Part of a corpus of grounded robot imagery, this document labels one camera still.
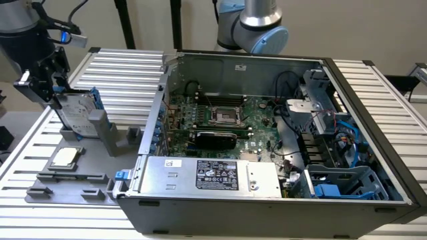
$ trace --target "blue cable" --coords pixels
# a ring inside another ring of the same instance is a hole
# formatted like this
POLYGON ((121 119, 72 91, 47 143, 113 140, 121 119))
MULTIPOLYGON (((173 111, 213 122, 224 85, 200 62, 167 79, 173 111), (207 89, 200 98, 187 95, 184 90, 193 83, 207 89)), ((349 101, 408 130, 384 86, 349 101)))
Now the blue cable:
POLYGON ((357 150, 357 143, 359 143, 359 130, 357 128, 355 128, 353 126, 351 126, 347 122, 339 120, 336 121, 337 124, 344 125, 347 128, 349 128, 353 131, 353 136, 355 136, 355 140, 353 140, 353 160, 351 162, 349 168, 353 168, 356 166, 356 163, 359 161, 359 150, 357 150))

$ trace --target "black metal post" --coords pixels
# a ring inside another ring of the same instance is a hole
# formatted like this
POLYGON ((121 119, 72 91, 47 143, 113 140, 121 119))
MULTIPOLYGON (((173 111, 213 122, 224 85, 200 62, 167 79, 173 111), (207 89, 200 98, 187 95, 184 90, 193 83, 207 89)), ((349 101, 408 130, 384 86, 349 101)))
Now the black metal post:
POLYGON ((171 3, 171 18, 172 18, 173 48, 183 49, 181 0, 169 0, 169 3, 171 3))
POLYGON ((136 49, 127 0, 113 0, 117 8, 127 49, 136 49))

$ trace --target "motherboard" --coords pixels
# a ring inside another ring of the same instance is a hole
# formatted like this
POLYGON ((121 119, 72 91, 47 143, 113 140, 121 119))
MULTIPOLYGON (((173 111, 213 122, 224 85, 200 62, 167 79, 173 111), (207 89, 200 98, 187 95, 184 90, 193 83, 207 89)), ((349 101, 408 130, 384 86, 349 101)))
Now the motherboard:
POLYGON ((275 161, 279 156, 271 150, 280 140, 275 106, 268 98, 255 96, 171 96, 169 156, 275 161))

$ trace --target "sticker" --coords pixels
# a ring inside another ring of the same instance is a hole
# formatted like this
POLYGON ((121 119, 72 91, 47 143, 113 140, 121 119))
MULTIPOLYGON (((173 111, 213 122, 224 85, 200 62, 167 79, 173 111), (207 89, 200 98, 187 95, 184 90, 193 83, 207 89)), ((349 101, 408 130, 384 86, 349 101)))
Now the sticker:
POLYGON ((235 161, 197 160, 195 186, 205 190, 239 190, 235 161))
POLYGON ((247 66, 245 65, 236 65, 233 70, 236 71, 245 71, 247 70, 247 66))
POLYGON ((164 166, 167 168, 180 168, 181 165, 183 165, 183 160, 180 160, 180 159, 167 159, 167 160, 164 160, 164 166))

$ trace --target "silver cylinder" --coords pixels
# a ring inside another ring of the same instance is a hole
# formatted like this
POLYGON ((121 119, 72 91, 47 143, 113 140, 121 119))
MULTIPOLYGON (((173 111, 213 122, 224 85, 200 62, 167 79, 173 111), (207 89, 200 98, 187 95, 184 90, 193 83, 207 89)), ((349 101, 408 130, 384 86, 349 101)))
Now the silver cylinder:
POLYGON ((39 21, 39 15, 31 7, 31 1, 16 0, 0 4, 0 33, 20 33, 31 29, 39 21))
POLYGON ((240 22, 253 28, 275 24, 281 19, 276 0, 244 0, 240 22))

